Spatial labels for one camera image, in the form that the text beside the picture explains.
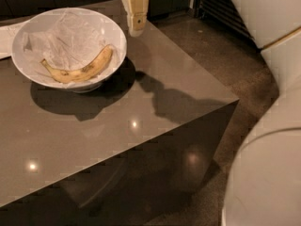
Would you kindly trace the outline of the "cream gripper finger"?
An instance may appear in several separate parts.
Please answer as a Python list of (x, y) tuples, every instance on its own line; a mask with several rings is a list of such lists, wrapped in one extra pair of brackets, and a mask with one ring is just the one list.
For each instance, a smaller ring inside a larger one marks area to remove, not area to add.
[(121, 0), (121, 2), (127, 13), (130, 36), (140, 36), (146, 26), (149, 0)]

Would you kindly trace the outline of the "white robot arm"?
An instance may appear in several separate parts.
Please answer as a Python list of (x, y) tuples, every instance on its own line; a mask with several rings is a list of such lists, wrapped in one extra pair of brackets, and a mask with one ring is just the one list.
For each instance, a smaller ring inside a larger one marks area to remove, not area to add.
[(231, 0), (279, 96), (231, 165), (221, 226), (301, 226), (301, 0)]

